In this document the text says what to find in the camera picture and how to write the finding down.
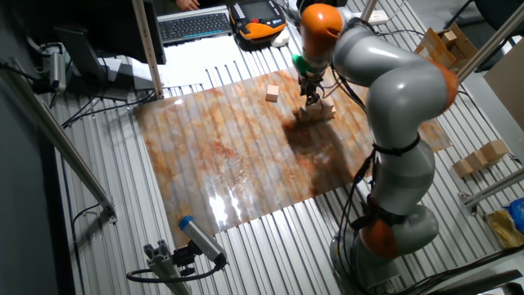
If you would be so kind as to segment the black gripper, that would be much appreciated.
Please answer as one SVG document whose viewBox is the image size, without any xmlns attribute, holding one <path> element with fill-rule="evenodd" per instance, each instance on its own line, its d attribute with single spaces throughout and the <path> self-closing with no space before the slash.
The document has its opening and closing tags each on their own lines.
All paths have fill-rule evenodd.
<svg viewBox="0 0 524 295">
<path fill-rule="evenodd" d="M 309 72 L 305 74 L 299 73 L 300 95 L 304 96 L 305 101 L 309 101 L 310 105 L 315 104 L 322 97 L 316 92 L 322 81 L 323 77 L 321 75 L 311 74 Z"/>
</svg>

